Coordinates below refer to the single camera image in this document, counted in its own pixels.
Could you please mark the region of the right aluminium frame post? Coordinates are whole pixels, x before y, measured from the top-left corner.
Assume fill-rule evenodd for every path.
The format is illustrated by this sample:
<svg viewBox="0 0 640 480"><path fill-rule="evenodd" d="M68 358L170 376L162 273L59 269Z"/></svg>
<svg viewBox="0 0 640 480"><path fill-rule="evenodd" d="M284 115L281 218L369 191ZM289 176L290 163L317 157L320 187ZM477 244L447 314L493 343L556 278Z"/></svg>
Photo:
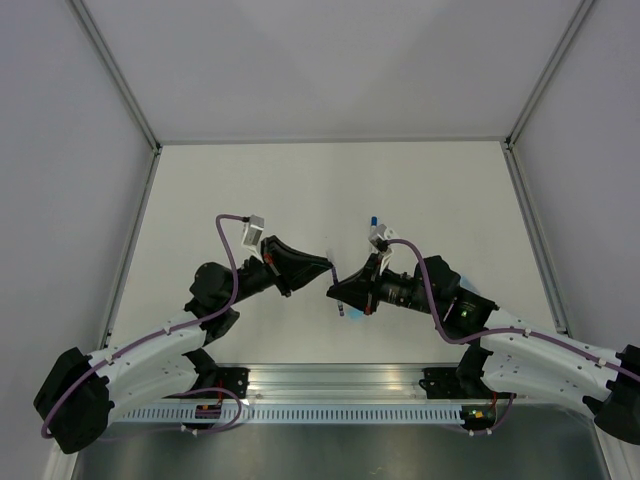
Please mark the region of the right aluminium frame post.
<svg viewBox="0 0 640 480"><path fill-rule="evenodd" d="M578 2L576 9L554 46L549 59L545 63L515 122L504 139L503 145L507 150L511 151L524 133L536 108L542 101L554 77L561 69L570 49L597 4L598 1L596 0L581 0Z"/></svg>

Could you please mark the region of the left aluminium frame post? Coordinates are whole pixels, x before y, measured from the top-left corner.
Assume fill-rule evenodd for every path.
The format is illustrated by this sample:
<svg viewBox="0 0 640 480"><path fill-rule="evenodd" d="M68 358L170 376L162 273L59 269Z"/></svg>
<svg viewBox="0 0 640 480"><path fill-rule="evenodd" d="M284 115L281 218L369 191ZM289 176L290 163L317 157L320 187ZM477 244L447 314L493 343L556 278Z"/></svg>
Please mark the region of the left aluminium frame post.
<svg viewBox="0 0 640 480"><path fill-rule="evenodd" d="M138 128L151 151L154 154L157 154L162 148L161 142L147 120L146 115L137 101L134 92L126 80L125 75L123 74L88 5L82 0L69 0L66 1L66 4L78 25L84 32L109 80L115 87L127 113Z"/></svg>

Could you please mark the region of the aluminium frame post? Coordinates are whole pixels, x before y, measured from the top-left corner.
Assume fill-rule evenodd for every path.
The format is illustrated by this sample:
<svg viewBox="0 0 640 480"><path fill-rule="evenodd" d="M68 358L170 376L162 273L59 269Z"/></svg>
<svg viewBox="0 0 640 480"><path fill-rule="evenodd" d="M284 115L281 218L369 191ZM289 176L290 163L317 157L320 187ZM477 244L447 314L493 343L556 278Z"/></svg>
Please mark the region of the aluminium frame post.
<svg viewBox="0 0 640 480"><path fill-rule="evenodd" d="M597 4L598 1L596 0L581 0L578 2L576 9L554 46L549 59L545 63L515 122L504 139L503 145L507 150L511 151L524 133L536 108L542 101L554 77L561 69L570 49Z"/></svg>
<svg viewBox="0 0 640 480"><path fill-rule="evenodd" d="M109 80L115 87L127 113L138 128L151 151L154 154L157 154L162 148L161 142L147 120L146 115L137 101L134 92L126 80L125 75L123 74L88 5L82 0L69 0L66 1L66 4L78 25L84 32Z"/></svg>

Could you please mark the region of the light blue eraser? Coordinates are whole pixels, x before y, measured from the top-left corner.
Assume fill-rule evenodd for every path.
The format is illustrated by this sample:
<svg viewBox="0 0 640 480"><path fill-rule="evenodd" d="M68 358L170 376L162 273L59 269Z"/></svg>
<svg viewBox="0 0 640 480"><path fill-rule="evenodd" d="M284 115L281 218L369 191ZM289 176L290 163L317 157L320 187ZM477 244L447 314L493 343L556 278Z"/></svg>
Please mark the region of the light blue eraser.
<svg viewBox="0 0 640 480"><path fill-rule="evenodd" d="M348 316L353 319L353 320L357 320L360 319L363 316L363 313L359 310L355 310L355 309L350 309Z"/></svg>

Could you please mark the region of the light blue highlighter pen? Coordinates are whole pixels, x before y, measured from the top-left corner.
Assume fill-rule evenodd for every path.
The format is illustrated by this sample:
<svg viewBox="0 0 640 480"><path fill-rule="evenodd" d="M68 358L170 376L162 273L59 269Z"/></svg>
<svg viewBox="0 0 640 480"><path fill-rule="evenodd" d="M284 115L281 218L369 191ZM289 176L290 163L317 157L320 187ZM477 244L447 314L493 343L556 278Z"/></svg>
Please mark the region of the light blue highlighter pen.
<svg viewBox="0 0 640 480"><path fill-rule="evenodd" d="M466 290L472 291L472 292L477 292L476 287L473 285L473 283L466 278L465 276L462 276L460 278L460 286Z"/></svg>

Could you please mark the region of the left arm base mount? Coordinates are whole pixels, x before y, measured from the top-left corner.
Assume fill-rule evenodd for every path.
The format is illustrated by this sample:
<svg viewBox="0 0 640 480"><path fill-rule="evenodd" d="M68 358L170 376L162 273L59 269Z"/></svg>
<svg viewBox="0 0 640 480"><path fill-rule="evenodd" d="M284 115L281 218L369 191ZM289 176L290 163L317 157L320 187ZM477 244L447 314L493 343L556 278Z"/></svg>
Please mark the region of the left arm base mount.
<svg viewBox="0 0 640 480"><path fill-rule="evenodd" d="M213 387L231 391L238 398L245 399L249 385L250 370L246 367L224 367L215 363L213 358L204 350L198 349L185 354L185 357L195 367L197 374L192 390L210 389ZM208 391L200 393L204 398L227 399L229 395L223 392Z"/></svg>

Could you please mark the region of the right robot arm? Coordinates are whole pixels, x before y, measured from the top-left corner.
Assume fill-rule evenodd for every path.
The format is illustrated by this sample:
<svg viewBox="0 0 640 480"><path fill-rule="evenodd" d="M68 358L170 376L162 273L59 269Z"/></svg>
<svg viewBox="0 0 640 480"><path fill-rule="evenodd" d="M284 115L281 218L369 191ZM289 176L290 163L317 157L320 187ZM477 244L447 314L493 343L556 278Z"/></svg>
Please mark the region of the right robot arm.
<svg viewBox="0 0 640 480"><path fill-rule="evenodd" d="M574 410L614 438L639 442L639 349L598 347L542 331L460 284L439 256L398 274L371 255L328 297L366 315L382 303L430 315L450 345L466 351L455 373L464 395L530 397Z"/></svg>

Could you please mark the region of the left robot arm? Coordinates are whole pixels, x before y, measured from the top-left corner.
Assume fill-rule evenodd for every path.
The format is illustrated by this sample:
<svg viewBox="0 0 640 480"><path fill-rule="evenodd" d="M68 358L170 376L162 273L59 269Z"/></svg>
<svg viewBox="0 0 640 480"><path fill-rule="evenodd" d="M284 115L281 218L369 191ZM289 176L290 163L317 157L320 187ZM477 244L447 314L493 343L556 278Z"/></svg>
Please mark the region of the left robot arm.
<svg viewBox="0 0 640 480"><path fill-rule="evenodd" d="M58 356L33 401L45 437L63 453L77 453L148 403L186 392L208 397L218 384L218 367L204 349L238 320L234 304L270 288L288 297L331 268L329 259L294 250L275 236L262 240L257 255L240 267L201 265L190 301L154 332L88 354L73 347Z"/></svg>

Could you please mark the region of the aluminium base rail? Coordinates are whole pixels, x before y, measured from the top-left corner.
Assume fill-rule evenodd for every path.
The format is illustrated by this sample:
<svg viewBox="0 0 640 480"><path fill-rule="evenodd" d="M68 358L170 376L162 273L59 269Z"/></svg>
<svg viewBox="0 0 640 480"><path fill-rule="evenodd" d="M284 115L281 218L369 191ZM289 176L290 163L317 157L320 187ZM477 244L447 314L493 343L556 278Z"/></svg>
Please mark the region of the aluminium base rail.
<svg viewBox="0 0 640 480"><path fill-rule="evenodd" d="M428 399L418 385L427 367L454 364L245 364L250 370L246 400L264 404L503 403L507 399Z"/></svg>

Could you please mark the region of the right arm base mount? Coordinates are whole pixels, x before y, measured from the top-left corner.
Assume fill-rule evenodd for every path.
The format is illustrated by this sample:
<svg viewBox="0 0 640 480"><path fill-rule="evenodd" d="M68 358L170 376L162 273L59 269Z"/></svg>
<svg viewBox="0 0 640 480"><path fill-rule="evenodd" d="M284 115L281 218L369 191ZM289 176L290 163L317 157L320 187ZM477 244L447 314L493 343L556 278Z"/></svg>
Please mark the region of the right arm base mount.
<svg viewBox="0 0 640 480"><path fill-rule="evenodd" d="M471 345L456 367L427 367L418 385L428 399L508 399L509 392L494 391L483 382L484 367L491 353L479 346Z"/></svg>

